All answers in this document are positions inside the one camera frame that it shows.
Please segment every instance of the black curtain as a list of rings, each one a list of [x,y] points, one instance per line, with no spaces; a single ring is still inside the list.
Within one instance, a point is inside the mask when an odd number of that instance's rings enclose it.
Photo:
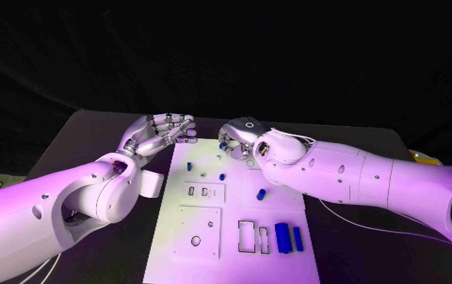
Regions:
[[[81,108],[390,128],[447,162],[450,0],[0,2],[0,172]]]

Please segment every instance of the white cable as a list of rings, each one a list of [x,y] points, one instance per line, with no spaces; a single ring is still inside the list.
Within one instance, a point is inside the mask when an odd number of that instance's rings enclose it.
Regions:
[[[50,273],[52,273],[52,271],[53,271],[56,262],[57,262],[57,260],[59,260],[59,256],[60,256],[60,253],[57,254],[57,257],[56,257],[55,263],[53,263],[53,265],[52,265],[50,271],[49,271],[47,275],[44,276],[44,279],[42,280],[40,284],[44,284],[44,280],[46,280],[47,277],[50,276]]]
[[[427,235],[423,235],[423,234],[416,234],[416,233],[408,233],[408,232],[398,232],[395,230],[382,230],[382,229],[377,229],[374,227],[365,227],[364,225],[359,225],[358,223],[353,223],[352,221],[346,220],[343,217],[340,217],[329,208],[327,206],[325,205],[323,201],[319,199],[323,207],[329,210],[329,212],[338,216],[343,221],[349,222],[352,225],[358,226],[358,227],[364,227],[365,229],[369,229],[369,230],[377,230],[379,232],[388,232],[388,233],[394,233],[394,234],[404,234],[404,235],[413,235],[413,236],[420,236],[420,237],[424,237],[424,238],[429,238],[430,240],[436,240],[442,243],[446,243],[447,245],[452,245],[452,242],[447,242],[446,240],[442,240],[440,238],[436,238],[436,237],[430,237]]]
[[[312,143],[314,142],[314,139],[313,139],[313,138],[310,138],[310,137],[307,137],[307,136],[289,134],[289,133],[286,133],[286,132],[278,131],[274,127],[271,127],[271,130],[273,130],[274,132],[278,132],[280,134],[287,135],[287,136],[293,136],[293,137],[303,138],[303,139],[307,141],[307,143],[309,143],[309,144],[312,144]]]
[[[42,263],[40,267],[34,270],[34,272],[26,277],[26,279],[18,283],[18,284],[24,284],[24,282],[27,282],[27,280],[33,277],[33,275],[39,272],[39,270],[44,267],[44,265],[47,264],[47,262],[50,261],[50,259]]]

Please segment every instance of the blue block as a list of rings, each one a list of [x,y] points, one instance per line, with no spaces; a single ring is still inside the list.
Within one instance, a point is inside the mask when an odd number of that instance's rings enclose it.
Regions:
[[[264,195],[265,195],[265,190],[261,189],[261,190],[258,191],[257,196],[255,196],[257,200],[263,200],[263,199],[264,199]]]
[[[301,234],[299,232],[299,227],[293,228],[293,235],[294,235],[296,250],[303,251]]]
[[[274,230],[276,230],[277,250],[280,253],[290,253],[293,249],[289,233],[289,224],[287,223],[274,224]]]

